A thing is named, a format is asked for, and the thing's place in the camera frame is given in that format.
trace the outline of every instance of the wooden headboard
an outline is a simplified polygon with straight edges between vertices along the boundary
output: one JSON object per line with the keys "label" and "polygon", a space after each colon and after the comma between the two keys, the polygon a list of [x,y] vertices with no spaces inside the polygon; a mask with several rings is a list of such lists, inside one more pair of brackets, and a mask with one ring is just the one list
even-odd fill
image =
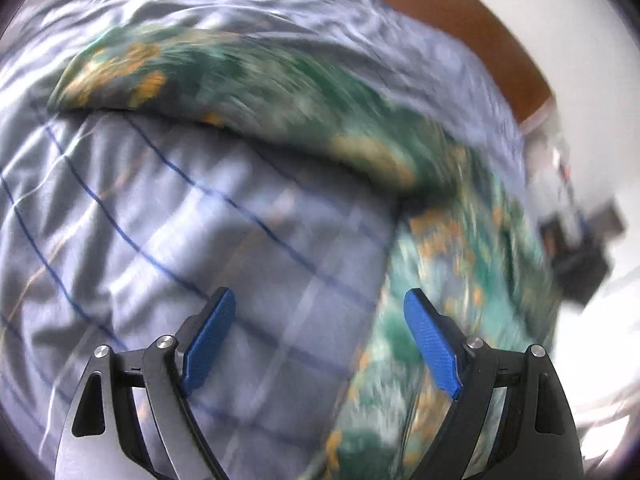
{"label": "wooden headboard", "polygon": [[527,133],[555,109],[551,88],[507,28],[480,0],[385,0],[400,12],[444,30],[476,53]]}

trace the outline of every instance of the bed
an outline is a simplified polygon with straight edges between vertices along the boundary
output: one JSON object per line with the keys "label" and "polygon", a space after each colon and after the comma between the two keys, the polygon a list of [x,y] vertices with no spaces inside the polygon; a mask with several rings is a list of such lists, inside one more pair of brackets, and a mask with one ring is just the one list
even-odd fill
{"label": "bed", "polygon": [[[411,286],[496,346],[550,341],[558,302],[522,207],[518,128],[548,87],[508,102],[463,43],[383,0],[51,0],[24,8],[13,34],[0,65],[1,437],[30,478],[52,477],[93,349],[148,346],[221,285],[238,321],[190,402],[233,479],[411,475],[447,406],[412,349],[394,353]],[[183,91],[203,60],[218,82],[245,79]],[[97,76],[107,68],[115,86]],[[387,135],[405,130],[425,158]],[[472,200],[434,205],[461,168]],[[460,267],[454,213],[477,231],[479,261],[532,272],[506,283],[492,264]],[[368,426],[362,398],[381,374]],[[136,402],[170,476],[143,392]]]}

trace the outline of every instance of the light blue fabric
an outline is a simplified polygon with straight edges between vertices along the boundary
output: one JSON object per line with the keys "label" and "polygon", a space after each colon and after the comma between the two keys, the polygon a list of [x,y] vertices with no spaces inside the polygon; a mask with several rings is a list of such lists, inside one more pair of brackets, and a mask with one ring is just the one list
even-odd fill
{"label": "light blue fabric", "polygon": [[428,112],[521,196],[506,102],[466,48],[381,0],[63,0],[30,13],[0,65],[0,404],[24,462],[52,471],[95,346],[143,348],[229,286],[238,321],[191,405],[232,479],[295,478],[367,338],[395,199],[214,128],[50,116],[63,67],[124,23],[265,35]]}

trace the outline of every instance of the blanket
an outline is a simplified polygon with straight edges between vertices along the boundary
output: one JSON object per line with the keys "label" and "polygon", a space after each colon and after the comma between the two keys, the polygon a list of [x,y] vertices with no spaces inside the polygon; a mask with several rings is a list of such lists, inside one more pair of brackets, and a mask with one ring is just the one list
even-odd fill
{"label": "blanket", "polygon": [[[308,478],[407,478],[428,449],[449,400],[404,323],[409,288],[495,348],[551,341],[559,301],[521,205],[442,124],[338,66],[251,34],[117,27],[71,61],[49,107],[225,127],[346,165],[403,197],[370,339]],[[498,403],[469,471],[486,458]]]}

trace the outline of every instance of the metal screw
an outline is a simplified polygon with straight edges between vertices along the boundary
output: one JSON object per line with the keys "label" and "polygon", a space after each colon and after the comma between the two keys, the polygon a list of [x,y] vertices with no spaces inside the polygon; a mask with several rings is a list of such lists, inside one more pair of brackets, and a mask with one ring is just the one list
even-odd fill
{"label": "metal screw", "polygon": [[97,358],[104,357],[109,353],[109,347],[107,345],[100,345],[94,350],[94,355]]}
{"label": "metal screw", "polygon": [[161,335],[156,340],[156,345],[158,345],[158,348],[169,348],[169,346],[171,346],[172,344],[174,344],[174,336],[172,335]]}
{"label": "metal screw", "polygon": [[531,353],[536,357],[544,357],[546,355],[545,349],[540,345],[533,345],[531,347]]}
{"label": "metal screw", "polygon": [[480,339],[477,335],[470,335],[466,338],[466,345],[469,348],[473,348],[474,350],[478,350],[483,344],[484,341],[482,341],[482,339]]}

